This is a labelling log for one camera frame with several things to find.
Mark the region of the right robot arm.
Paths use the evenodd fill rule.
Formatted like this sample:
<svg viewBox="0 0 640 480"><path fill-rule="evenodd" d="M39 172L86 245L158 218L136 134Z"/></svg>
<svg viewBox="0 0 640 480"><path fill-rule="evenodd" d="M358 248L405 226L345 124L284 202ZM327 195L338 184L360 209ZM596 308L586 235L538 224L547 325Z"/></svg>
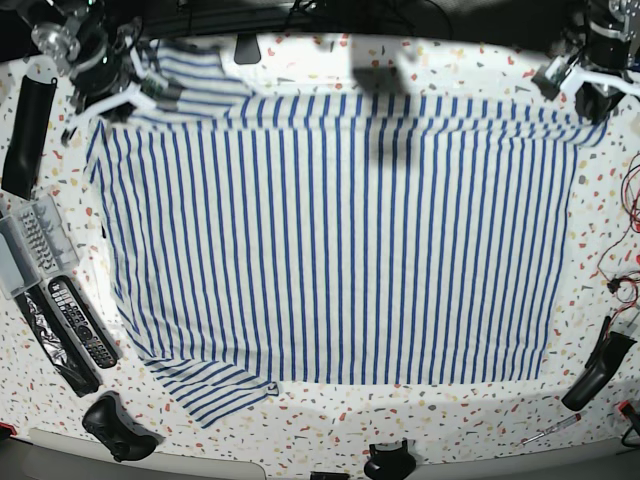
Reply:
<svg viewBox="0 0 640 480"><path fill-rule="evenodd" d="M16 1L14 9L35 47L74 87L64 145L100 115L176 108L181 88L161 74L130 1Z"/></svg>

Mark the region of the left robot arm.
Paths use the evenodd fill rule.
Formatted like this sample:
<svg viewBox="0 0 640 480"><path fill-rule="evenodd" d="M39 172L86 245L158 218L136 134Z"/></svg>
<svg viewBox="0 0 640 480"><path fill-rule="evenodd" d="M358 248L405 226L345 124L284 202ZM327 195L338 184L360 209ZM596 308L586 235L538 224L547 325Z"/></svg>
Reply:
<svg viewBox="0 0 640 480"><path fill-rule="evenodd" d="M576 113L598 124L626 96L639 97L639 3L580 1L564 30L565 53L533 77L548 100L575 99Z"/></svg>

